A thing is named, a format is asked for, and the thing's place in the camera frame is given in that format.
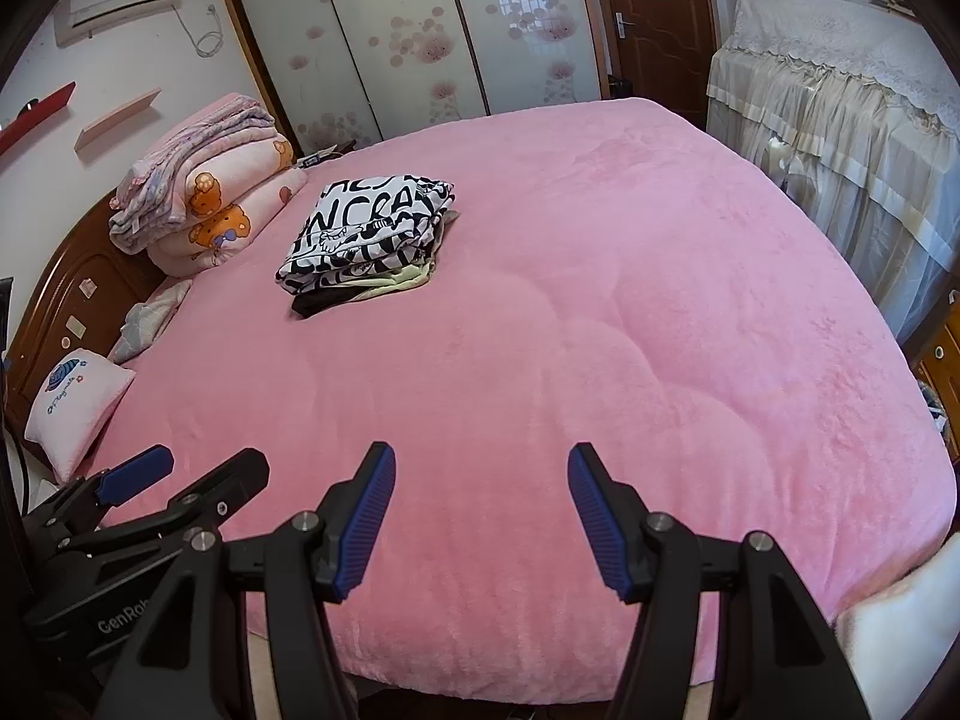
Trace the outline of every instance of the wooden floor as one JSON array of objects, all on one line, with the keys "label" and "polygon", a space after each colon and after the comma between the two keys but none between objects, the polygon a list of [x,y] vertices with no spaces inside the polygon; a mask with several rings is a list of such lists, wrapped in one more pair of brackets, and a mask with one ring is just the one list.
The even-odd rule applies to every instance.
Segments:
[{"label": "wooden floor", "polygon": [[[535,720],[603,720],[606,704],[538,707]],[[486,701],[383,690],[360,702],[360,720],[506,720],[511,707]]]}]

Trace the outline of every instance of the sliding door wardrobe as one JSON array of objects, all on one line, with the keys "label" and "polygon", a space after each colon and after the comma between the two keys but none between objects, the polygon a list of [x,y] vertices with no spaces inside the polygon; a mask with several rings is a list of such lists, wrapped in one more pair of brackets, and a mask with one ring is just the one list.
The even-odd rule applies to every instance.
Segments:
[{"label": "sliding door wardrobe", "polygon": [[601,95],[586,0],[229,3],[261,93],[304,153]]}]

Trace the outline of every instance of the pink bedspread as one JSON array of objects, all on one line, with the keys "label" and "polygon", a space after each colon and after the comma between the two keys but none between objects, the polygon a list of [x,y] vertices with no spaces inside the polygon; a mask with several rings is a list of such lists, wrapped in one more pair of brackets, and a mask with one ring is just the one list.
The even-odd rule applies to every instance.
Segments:
[{"label": "pink bedspread", "polygon": [[[299,319],[274,272],[320,189],[390,172],[456,186],[433,280]],[[831,617],[931,555],[954,510],[944,445],[847,265],[759,170],[645,100],[445,124],[315,167],[134,366],[94,469],[155,442],[176,469],[114,519],[253,446],[270,485],[224,533],[267,532],[372,440],[395,447],[367,579],[329,615],[344,669],[428,692],[613,694],[637,608],[587,546],[574,442],[699,533],[774,533]],[[701,634],[698,682],[714,605]]]}]

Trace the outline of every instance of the headboard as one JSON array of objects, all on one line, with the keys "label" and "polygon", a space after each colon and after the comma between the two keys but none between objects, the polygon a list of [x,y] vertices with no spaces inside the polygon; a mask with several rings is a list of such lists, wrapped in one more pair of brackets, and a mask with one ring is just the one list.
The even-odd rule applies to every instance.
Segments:
[{"label": "headboard", "polygon": [[[110,242],[113,194],[94,205],[56,248],[13,337],[6,422],[21,440],[34,398],[66,351],[83,348],[106,356],[131,306],[164,279],[146,253],[131,257]],[[26,446],[49,466],[39,446]]]}]

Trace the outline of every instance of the white cable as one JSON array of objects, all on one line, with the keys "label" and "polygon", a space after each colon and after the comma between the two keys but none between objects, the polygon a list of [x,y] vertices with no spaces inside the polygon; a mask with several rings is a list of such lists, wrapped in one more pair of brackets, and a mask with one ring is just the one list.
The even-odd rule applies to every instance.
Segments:
[{"label": "white cable", "polygon": [[[200,35],[200,38],[198,40],[194,40],[193,35],[190,34],[190,30],[186,28],[184,19],[182,19],[181,15],[179,15],[179,10],[176,10],[176,7],[172,5],[170,7],[171,9],[173,9],[174,13],[176,13],[176,19],[181,23],[181,26],[184,28],[184,32],[186,32],[186,36],[190,38],[190,42],[193,44],[194,50],[197,52],[198,57],[203,59],[208,59],[212,57],[216,52],[219,52],[219,50],[221,50],[221,47],[223,47],[224,45],[224,28],[220,24],[220,15],[217,13],[217,9],[213,5],[208,5],[208,7],[206,8],[206,12],[213,14],[213,18],[217,20],[217,28],[212,29],[210,30],[210,32],[207,32],[203,35]],[[210,50],[201,49],[200,43],[202,43],[203,41],[211,37],[215,37],[217,39],[217,45]]]}]

